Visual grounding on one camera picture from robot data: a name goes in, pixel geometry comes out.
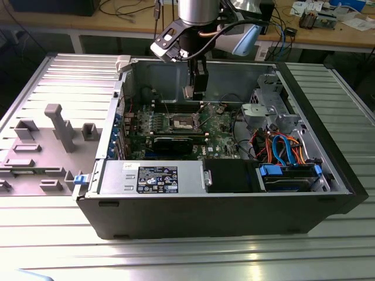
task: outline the yellow cable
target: yellow cable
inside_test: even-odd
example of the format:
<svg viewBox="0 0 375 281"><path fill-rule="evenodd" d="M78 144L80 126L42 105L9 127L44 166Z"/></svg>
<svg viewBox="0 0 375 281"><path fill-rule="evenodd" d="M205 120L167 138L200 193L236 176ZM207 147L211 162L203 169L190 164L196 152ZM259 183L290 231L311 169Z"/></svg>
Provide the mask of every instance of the yellow cable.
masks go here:
<svg viewBox="0 0 375 281"><path fill-rule="evenodd" d="M304 157L302 155L302 147L301 146L299 147L299 154L301 155L301 161L302 161L302 163L306 164L306 162L304 161Z"/></svg>

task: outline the workbench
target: workbench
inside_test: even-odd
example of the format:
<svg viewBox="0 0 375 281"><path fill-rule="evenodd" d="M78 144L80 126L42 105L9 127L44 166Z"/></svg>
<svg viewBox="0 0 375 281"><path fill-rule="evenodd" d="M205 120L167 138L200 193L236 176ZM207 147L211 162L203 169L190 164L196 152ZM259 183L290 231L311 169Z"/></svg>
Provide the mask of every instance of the workbench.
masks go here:
<svg viewBox="0 0 375 281"><path fill-rule="evenodd" d="M117 0L116 5L133 3L132 0ZM153 5L153 0L144 0L136 9ZM293 48L331 50L342 52L370 53L375 43L375 31L372 29L361 32L339 22L334 30L300 29L299 18L289 15L293 0L276 0L281 18L285 23L298 30ZM105 11L113 13L113 6L108 3L103 6ZM134 11L135 7L125 8L122 11ZM131 38L153 38L155 19L153 9L134 14L132 18L135 23L129 23L116 16L106 15L99 10L91 17L73 15L55 15L47 13L19 13L13 12L14 17L30 32L61 33L71 38L74 51L84 53L80 36L109 36L109 37L131 37ZM375 13L375 8L365 7L363 12ZM165 26L172 21L171 5L165 5ZM161 32L161 20L158 25L158 32ZM7 14L4 7L0 8L0 29L22 30ZM275 46L279 41L279 34L276 27L271 26L266 35L258 38L256 45L259 46L256 60L264 60L268 48Z"/></svg>

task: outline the blue clip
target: blue clip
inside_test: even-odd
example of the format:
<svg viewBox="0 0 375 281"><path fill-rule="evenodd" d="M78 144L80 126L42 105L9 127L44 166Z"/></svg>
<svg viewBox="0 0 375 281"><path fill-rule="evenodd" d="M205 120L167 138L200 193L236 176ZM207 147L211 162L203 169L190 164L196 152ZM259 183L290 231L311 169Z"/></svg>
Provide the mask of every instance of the blue clip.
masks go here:
<svg viewBox="0 0 375 281"><path fill-rule="evenodd" d="M260 175L263 177L263 176L265 176L266 174L267 174L267 171L266 171L266 169L264 168L264 166L261 166L260 167Z"/></svg>
<svg viewBox="0 0 375 281"><path fill-rule="evenodd" d="M319 165L315 165L314 169L315 169L316 173L318 174L318 176L322 175L322 173L323 173L322 168Z"/></svg>
<svg viewBox="0 0 375 281"><path fill-rule="evenodd" d="M80 174L79 176L74 177L74 184L81 184L83 186L90 183L91 174Z"/></svg>
<svg viewBox="0 0 375 281"><path fill-rule="evenodd" d="M263 165L260 167L260 175L282 176L282 170L277 165Z"/></svg>

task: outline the metal bracket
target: metal bracket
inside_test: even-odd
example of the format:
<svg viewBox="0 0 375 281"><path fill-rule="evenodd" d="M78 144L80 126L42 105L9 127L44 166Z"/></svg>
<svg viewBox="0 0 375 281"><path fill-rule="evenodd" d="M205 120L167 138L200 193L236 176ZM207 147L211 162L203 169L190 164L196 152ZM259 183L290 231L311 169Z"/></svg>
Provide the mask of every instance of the metal bracket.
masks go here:
<svg viewBox="0 0 375 281"><path fill-rule="evenodd" d="M211 171L207 170L203 172L204 185L209 187L212 185Z"/></svg>

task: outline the metal slotted surface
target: metal slotted surface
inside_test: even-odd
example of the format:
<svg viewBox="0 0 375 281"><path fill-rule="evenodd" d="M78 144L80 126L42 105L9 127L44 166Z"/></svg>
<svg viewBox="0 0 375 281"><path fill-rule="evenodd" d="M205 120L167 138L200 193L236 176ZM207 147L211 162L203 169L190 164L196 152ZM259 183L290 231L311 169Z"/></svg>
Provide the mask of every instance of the metal slotted surface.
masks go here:
<svg viewBox="0 0 375 281"><path fill-rule="evenodd" d="M375 189L365 187L365 203L305 235L142 241L98 238L70 197L0 197L1 266L54 280L374 280Z"/></svg>
<svg viewBox="0 0 375 281"><path fill-rule="evenodd" d="M47 104L61 104L62 117L70 120L73 128L82 128L84 123L103 128L118 81L116 59L117 56L81 54L45 58L0 132L0 161L17 138L13 128L20 119L32 119L40 128L53 128L44 114Z"/></svg>
<svg viewBox="0 0 375 281"><path fill-rule="evenodd" d="M337 72L317 64L287 65L363 187L375 188L372 112Z"/></svg>

